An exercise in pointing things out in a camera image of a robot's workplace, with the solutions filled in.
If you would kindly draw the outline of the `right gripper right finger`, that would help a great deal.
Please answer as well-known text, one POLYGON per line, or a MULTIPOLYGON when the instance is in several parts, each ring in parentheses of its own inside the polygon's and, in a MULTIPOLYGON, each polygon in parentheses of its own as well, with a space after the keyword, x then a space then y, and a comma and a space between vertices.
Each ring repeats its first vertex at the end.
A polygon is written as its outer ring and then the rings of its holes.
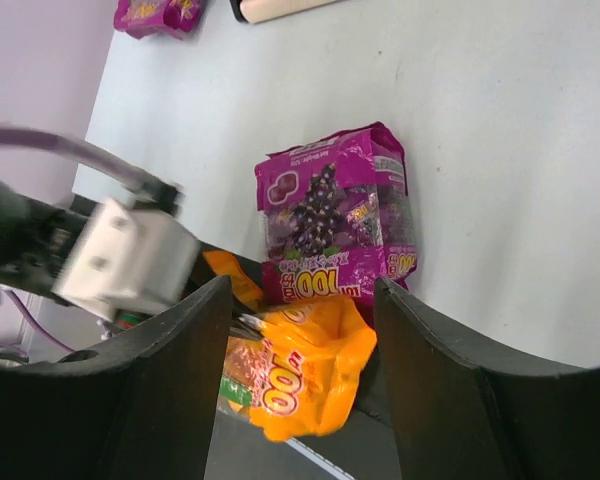
POLYGON ((600 366, 507 346, 375 285, 361 406, 371 479, 600 479, 600 366))

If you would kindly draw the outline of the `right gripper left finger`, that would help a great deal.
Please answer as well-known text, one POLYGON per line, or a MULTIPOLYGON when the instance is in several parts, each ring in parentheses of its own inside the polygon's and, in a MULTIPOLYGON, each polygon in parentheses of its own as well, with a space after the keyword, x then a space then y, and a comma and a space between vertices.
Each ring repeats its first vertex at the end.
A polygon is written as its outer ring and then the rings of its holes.
POLYGON ((232 294, 218 277, 59 362, 0 367, 0 479, 200 479, 232 294))

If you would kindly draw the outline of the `orange candy bag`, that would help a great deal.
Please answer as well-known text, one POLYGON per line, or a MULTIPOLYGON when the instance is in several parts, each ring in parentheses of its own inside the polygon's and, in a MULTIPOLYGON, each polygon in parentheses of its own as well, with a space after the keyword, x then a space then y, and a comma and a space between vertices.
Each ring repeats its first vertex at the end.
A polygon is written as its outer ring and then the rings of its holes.
POLYGON ((273 442, 329 435, 346 423, 377 337, 343 296, 263 310, 264 293, 226 251, 204 259, 245 307, 230 336, 218 408, 273 442))

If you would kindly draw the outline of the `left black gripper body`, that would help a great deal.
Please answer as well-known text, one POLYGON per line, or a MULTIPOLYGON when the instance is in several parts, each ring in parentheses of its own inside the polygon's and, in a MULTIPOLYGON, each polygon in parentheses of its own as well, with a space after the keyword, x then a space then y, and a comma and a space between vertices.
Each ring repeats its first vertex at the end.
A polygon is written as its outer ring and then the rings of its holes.
POLYGON ((49 205, 0 181, 0 285, 68 306, 52 287, 96 206, 81 195, 49 205))

